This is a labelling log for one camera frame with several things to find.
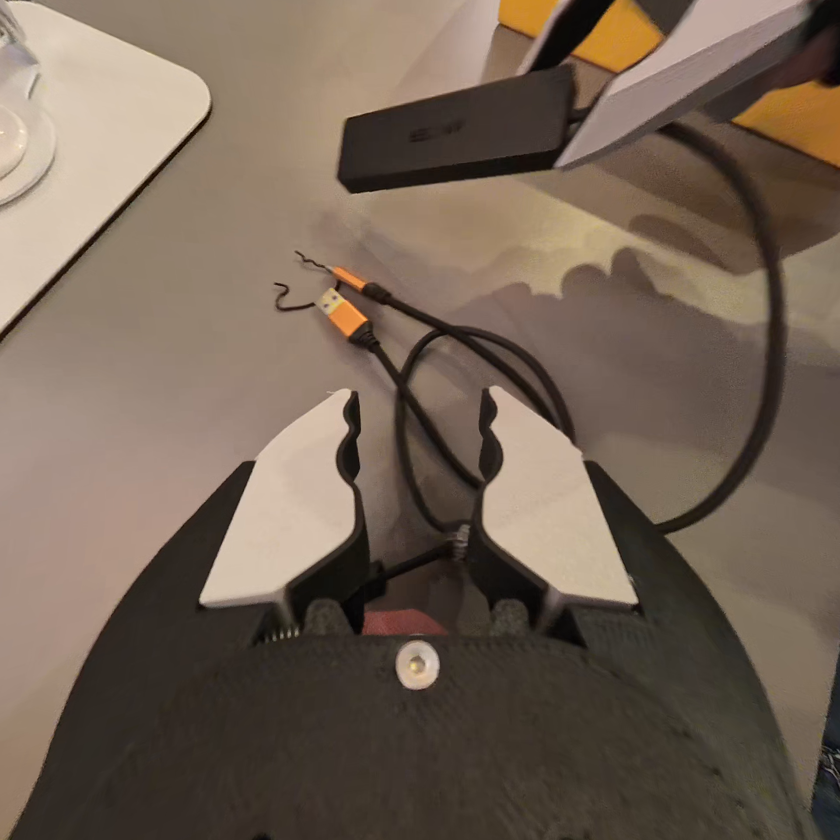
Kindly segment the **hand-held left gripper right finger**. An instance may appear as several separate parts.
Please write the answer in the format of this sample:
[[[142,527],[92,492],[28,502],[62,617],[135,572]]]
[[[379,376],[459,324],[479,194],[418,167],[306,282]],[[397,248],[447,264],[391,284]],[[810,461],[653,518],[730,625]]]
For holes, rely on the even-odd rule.
[[[567,434],[498,385],[482,394],[479,430],[469,569],[490,606],[519,601],[540,632],[571,606],[636,610],[632,577]]]

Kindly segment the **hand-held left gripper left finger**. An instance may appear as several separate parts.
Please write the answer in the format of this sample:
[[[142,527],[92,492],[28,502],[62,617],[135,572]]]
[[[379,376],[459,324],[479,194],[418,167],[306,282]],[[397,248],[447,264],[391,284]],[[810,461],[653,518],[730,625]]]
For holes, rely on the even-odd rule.
[[[208,610],[272,605],[301,627],[315,601],[351,602],[371,550],[361,492],[357,392],[341,389],[257,455],[199,595]]]

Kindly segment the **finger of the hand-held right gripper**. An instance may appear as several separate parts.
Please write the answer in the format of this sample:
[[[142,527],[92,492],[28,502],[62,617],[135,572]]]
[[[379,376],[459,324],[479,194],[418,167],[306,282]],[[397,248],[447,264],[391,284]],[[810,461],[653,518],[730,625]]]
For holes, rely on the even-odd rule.
[[[810,2],[693,2],[654,51],[603,88],[554,168],[591,163],[777,66],[811,13]]]
[[[554,7],[518,68],[529,74],[557,67],[583,44],[613,1],[561,1]]]

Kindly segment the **yellow plastic bin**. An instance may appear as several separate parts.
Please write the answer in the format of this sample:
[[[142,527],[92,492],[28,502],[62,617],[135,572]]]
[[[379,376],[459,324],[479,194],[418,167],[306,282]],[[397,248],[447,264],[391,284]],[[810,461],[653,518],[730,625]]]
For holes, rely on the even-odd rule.
[[[557,3],[502,1],[498,20],[502,26],[532,36],[534,43]],[[654,51],[692,3],[613,2],[570,57],[608,70],[615,77]],[[778,65],[692,111],[702,111],[718,122],[733,122],[816,160],[838,166],[838,88],[811,82],[778,89]]]

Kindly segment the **black usb hub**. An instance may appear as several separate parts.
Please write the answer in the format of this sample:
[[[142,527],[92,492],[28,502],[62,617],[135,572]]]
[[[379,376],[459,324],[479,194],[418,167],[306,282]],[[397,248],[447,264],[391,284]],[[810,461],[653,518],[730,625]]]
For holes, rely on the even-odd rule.
[[[560,65],[354,116],[338,181],[360,194],[550,170],[575,97],[573,70]]]

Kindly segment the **white desk stand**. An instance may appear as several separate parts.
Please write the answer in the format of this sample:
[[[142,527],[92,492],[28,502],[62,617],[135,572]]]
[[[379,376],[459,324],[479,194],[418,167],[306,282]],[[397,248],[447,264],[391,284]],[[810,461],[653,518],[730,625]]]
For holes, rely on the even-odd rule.
[[[197,74],[36,2],[2,2],[2,339],[211,111]]]

